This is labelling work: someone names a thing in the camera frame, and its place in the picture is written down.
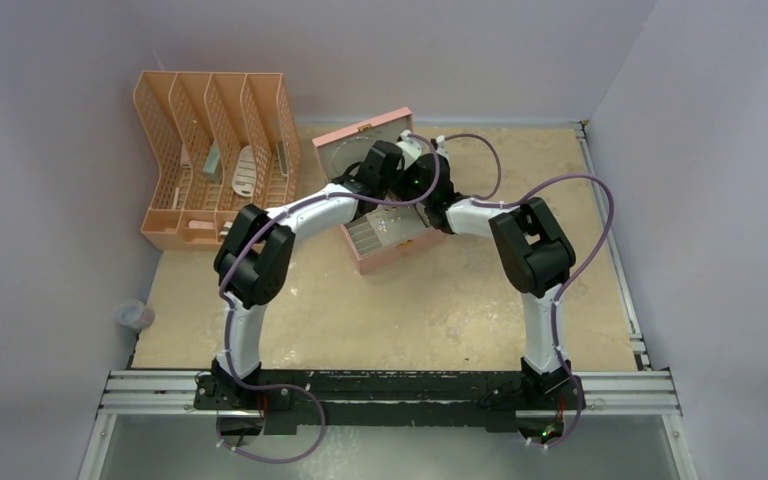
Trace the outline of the pink jewelry box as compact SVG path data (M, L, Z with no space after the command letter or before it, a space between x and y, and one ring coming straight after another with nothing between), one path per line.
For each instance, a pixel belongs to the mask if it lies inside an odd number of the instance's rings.
M312 140L320 170L330 180L362 160L377 140L395 142L403 130L411 130L412 111L399 108L342 127ZM395 235L381 234L372 225L370 214L384 208L401 208L402 229ZM365 216L339 227L360 274L369 274L401 258L434 246L444 234L432 228L416 206L380 206Z

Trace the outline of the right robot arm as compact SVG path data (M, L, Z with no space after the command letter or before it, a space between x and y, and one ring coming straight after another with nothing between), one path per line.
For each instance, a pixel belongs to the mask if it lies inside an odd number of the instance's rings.
M521 359L525 397L570 406L578 392L563 346L561 287L576 253L554 214L539 198L493 205L455 190L446 159L423 154L390 188L399 200L419 199L430 224L450 235L494 242L505 277L521 295L525 330Z

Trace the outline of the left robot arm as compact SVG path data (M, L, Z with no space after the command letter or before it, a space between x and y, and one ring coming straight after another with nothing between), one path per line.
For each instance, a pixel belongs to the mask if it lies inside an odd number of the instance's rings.
M319 191L277 208L247 205L238 212L214 260L226 305L222 347L211 365L216 383L234 393L267 390L258 380L263 322L295 246L381 205L413 205L412 197L388 196L421 153L405 142L378 140Z

